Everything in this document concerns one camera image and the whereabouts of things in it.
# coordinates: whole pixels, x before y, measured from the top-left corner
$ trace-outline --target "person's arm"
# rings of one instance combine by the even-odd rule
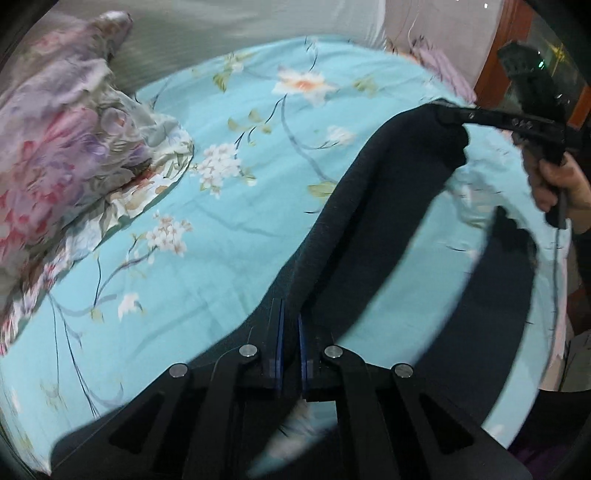
[[[537,207],[548,212],[558,202],[557,196],[548,188],[554,185],[566,189],[569,200],[568,217],[575,233],[584,233],[591,228],[591,186],[579,164],[569,153],[559,167],[546,160],[539,160],[528,148],[523,149],[523,164],[528,174],[531,194]]]

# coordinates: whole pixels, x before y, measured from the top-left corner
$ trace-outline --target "bed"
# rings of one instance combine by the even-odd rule
[[[97,248],[83,225],[68,231],[69,249],[47,260],[65,266],[0,359],[2,423],[23,460],[50,471],[52,448],[64,435],[236,329],[369,137],[394,115],[438,98],[463,104],[415,62],[342,37],[239,50],[139,90],[138,101],[190,134],[194,156],[154,198],[140,198],[154,187],[154,179],[140,178],[128,193],[145,209],[133,219],[110,218],[113,228]],[[493,208],[503,206],[538,247],[521,347],[483,424],[508,446],[553,348],[554,230],[530,199],[519,150],[495,129],[467,130],[468,163],[433,201],[404,260],[339,344],[383,367],[415,362],[478,260]],[[569,240],[563,233],[560,245]],[[560,298],[566,252],[559,250]],[[335,421],[330,404],[299,405],[288,420],[294,434],[271,439],[254,472],[293,458]]]

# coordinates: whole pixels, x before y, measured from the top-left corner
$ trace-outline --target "black handle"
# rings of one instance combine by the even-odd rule
[[[546,213],[546,222],[554,228],[566,230],[566,191],[554,186],[550,186],[550,190],[558,197],[558,203]]]
[[[558,145],[544,145],[544,158],[555,165],[561,166],[564,158],[564,147]],[[566,191],[553,185],[548,188],[558,197],[558,202],[548,213],[546,213],[546,222],[548,225],[561,230],[566,230],[566,209],[568,207],[568,198]]]

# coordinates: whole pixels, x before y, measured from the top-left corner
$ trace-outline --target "white flower pattern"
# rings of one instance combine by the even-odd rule
[[[279,69],[279,82],[272,93],[292,95],[301,93],[313,106],[322,106],[326,102],[326,94],[336,92],[337,87],[326,83],[321,73],[298,73],[291,69]]]
[[[351,145],[355,141],[355,134],[346,128],[331,125],[328,127],[326,139],[333,145]]]
[[[135,313],[139,310],[143,310],[139,303],[139,295],[137,293],[126,293],[117,308],[119,321],[123,319],[123,315],[126,313]]]
[[[201,175],[201,189],[219,198],[224,179],[241,175],[242,160],[238,158],[236,146],[230,143],[211,145],[203,151],[203,156],[205,159],[192,169]]]
[[[182,257],[187,251],[187,244],[183,241],[183,234],[191,232],[193,227],[191,224],[183,220],[176,222],[171,216],[154,215],[157,218],[158,225],[153,230],[146,233],[146,240],[148,241],[148,248],[150,250],[171,251]],[[154,255],[148,257],[148,263],[154,262]]]

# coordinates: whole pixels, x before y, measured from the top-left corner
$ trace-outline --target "metal screw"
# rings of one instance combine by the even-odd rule
[[[168,373],[173,378],[184,377],[188,371],[189,368],[185,364],[174,364],[168,369]]]
[[[339,346],[331,345],[324,349],[324,354],[329,358],[338,358],[343,355],[343,349]]]
[[[250,356],[255,356],[256,353],[258,352],[258,348],[255,347],[254,345],[251,345],[250,343],[247,343],[246,345],[242,345],[240,347],[240,350],[238,350],[238,352],[245,357],[250,357]]]
[[[408,364],[398,364],[394,365],[394,373],[400,378],[409,378],[412,377],[414,370]]]

